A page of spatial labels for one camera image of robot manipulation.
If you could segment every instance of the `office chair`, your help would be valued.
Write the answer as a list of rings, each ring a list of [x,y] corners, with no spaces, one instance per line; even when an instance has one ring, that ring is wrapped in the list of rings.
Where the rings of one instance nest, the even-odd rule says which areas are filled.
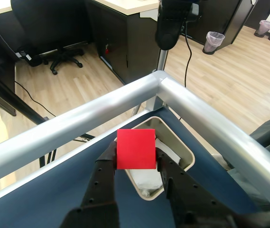
[[[90,27],[84,0],[11,0],[14,15],[23,27],[37,54],[57,50],[50,57],[50,70],[63,61],[72,61],[79,68],[83,65],[73,56],[83,55],[82,49],[67,50],[64,47],[90,41]]]

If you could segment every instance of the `silver metal bar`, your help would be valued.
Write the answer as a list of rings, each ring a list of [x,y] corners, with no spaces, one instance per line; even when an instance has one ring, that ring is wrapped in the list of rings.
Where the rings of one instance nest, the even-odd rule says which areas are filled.
[[[168,51],[161,50],[157,70],[164,70],[167,57],[168,57]]]
[[[163,101],[158,97],[154,96],[146,101],[146,109],[155,111],[163,106]]]
[[[270,152],[172,78],[158,96],[270,201]]]
[[[0,178],[155,96],[154,72],[0,143]]]
[[[94,143],[99,142],[101,139],[105,138],[106,136],[110,135],[111,133],[115,132],[116,130],[122,128],[123,126],[129,124],[130,122],[138,119],[139,117],[145,115],[149,113],[149,110],[145,109],[142,112],[138,113],[135,116],[132,116],[130,119],[118,124],[117,126],[113,127],[112,129],[109,129],[108,131],[100,134],[99,136],[93,138],[92,140],[88,141],[87,143],[84,143],[83,145],[77,147],[76,149],[74,149],[73,151],[63,155],[62,157],[60,157],[57,160],[54,160],[53,162],[49,163],[48,165],[42,167],[41,169],[38,169],[37,171],[29,174],[28,176],[26,176],[25,178],[9,185],[8,187],[2,189],[0,191],[0,198],[7,195],[8,193],[14,191],[15,189],[21,187],[22,185],[28,183],[29,181],[33,180],[34,178],[38,177],[39,175],[42,175],[43,173],[49,171],[50,169],[56,167],[57,165],[65,162],[66,160],[70,159],[71,157],[75,156],[78,153],[81,153],[83,150],[85,150],[86,148],[90,147],[91,145],[93,145]]]
[[[168,104],[270,201],[270,153],[164,71],[1,143],[0,178],[146,100],[150,111]]]
[[[136,107],[134,107],[133,112],[131,113],[131,116],[134,116],[138,113],[139,109],[140,109],[141,104],[137,105]]]

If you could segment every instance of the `black cable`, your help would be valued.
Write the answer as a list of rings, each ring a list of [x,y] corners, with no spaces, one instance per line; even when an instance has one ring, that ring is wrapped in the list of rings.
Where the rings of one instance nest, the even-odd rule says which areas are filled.
[[[186,44],[187,44],[187,47],[190,51],[190,58],[188,58],[188,61],[187,61],[187,65],[186,65],[186,74],[187,74],[187,68],[188,68],[188,64],[190,63],[190,60],[192,58],[192,50],[190,48],[190,45],[188,44],[188,40],[187,40],[187,22],[186,22],[186,31],[185,31],[185,37],[186,37]],[[184,87],[186,87],[186,75],[184,77]]]
[[[73,141],[77,141],[77,142],[86,143],[86,141],[83,141],[83,140],[77,140],[77,139],[73,139]]]
[[[57,152],[57,149],[54,150],[54,153],[53,153],[53,158],[51,159],[51,161],[53,162],[55,160],[55,155],[56,155],[56,152]]]
[[[49,163],[50,163],[51,153],[52,153],[52,151],[48,153],[48,157],[47,157],[47,164],[49,164]]]
[[[37,104],[41,105],[46,111],[48,111],[50,114],[52,114],[47,108],[45,108],[42,104],[40,104],[38,101],[35,101],[32,96],[30,95],[29,91],[24,88],[24,86],[22,86],[19,82],[15,81],[15,83],[17,83],[19,86],[21,86],[26,92],[27,94],[29,95],[30,99],[32,99],[34,102],[36,102]],[[84,134],[84,135],[81,135],[81,137],[85,138],[86,140],[91,140],[94,138],[94,136],[90,135],[90,134]],[[83,142],[83,143],[86,143],[86,141],[82,141],[82,140],[76,140],[76,139],[73,139],[73,141],[77,141],[77,142]]]
[[[40,104],[38,101],[35,101],[32,97],[31,97],[31,95],[30,95],[30,93],[29,93],[29,91],[26,89],[26,88],[24,88],[24,86],[22,86],[19,82],[17,82],[17,81],[15,81],[15,83],[17,83],[19,86],[21,86],[27,93],[28,93],[28,95],[29,95],[29,97],[34,101],[34,102],[36,102],[37,104],[39,104],[39,105],[41,105],[46,111],[48,111],[48,109],[47,108],[45,108],[42,104]]]

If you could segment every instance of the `power cord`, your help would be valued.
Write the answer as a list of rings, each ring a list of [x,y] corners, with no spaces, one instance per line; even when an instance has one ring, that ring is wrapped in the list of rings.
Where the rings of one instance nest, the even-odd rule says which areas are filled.
[[[22,86],[19,82],[17,82],[17,81],[15,81],[15,83],[17,83],[19,86],[21,86],[26,92],[27,92],[27,94],[29,95],[29,97],[30,97],[30,99],[31,100],[33,100],[34,102],[36,102],[37,104],[39,104],[39,105],[41,105],[46,111],[48,111],[50,114],[52,114],[47,108],[45,108],[41,103],[39,103],[38,101],[35,101],[33,98],[32,98],[32,96],[30,95],[30,93],[29,93],[29,91],[26,89],[26,88],[24,88],[24,86]],[[77,142],[82,142],[82,143],[86,143],[87,141],[90,141],[90,139],[88,139],[88,138],[86,138],[86,141],[84,141],[84,140],[77,140],[77,139],[73,139],[73,141],[77,141]],[[50,156],[48,156],[48,160],[47,160],[47,163],[49,163],[50,162]]]
[[[45,108],[42,104],[40,104],[38,101],[35,101],[32,96],[30,95],[29,91],[24,88],[24,86],[22,86],[19,82],[15,81],[15,83],[17,83],[19,86],[21,86],[28,94],[28,96],[30,97],[30,99],[32,99],[34,102],[36,102],[37,104],[41,105],[46,111],[48,111],[50,114],[52,114],[47,108]]]
[[[187,44],[188,50],[190,51],[190,58],[188,58],[187,65],[186,65],[186,74],[187,74],[188,64],[190,63],[191,58],[192,58],[192,49],[191,49],[190,45],[188,44],[188,40],[187,40],[187,22],[186,22],[185,37],[186,37],[186,44]],[[186,87],[186,74],[184,77],[184,87]]]

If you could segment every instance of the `chair base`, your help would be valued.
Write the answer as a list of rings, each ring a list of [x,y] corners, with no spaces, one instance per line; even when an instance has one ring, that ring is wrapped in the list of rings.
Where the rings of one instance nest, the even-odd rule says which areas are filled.
[[[58,72],[55,70],[55,67],[59,65],[61,62],[72,61],[76,63],[79,68],[82,68],[83,67],[82,63],[80,63],[77,59],[74,58],[74,56],[82,56],[82,55],[84,55],[84,51],[80,48],[72,50],[58,48],[55,54],[43,58],[43,63],[44,65],[47,65],[48,60],[53,60],[53,63],[50,66],[50,70],[51,72],[53,72],[54,75],[57,75]]]

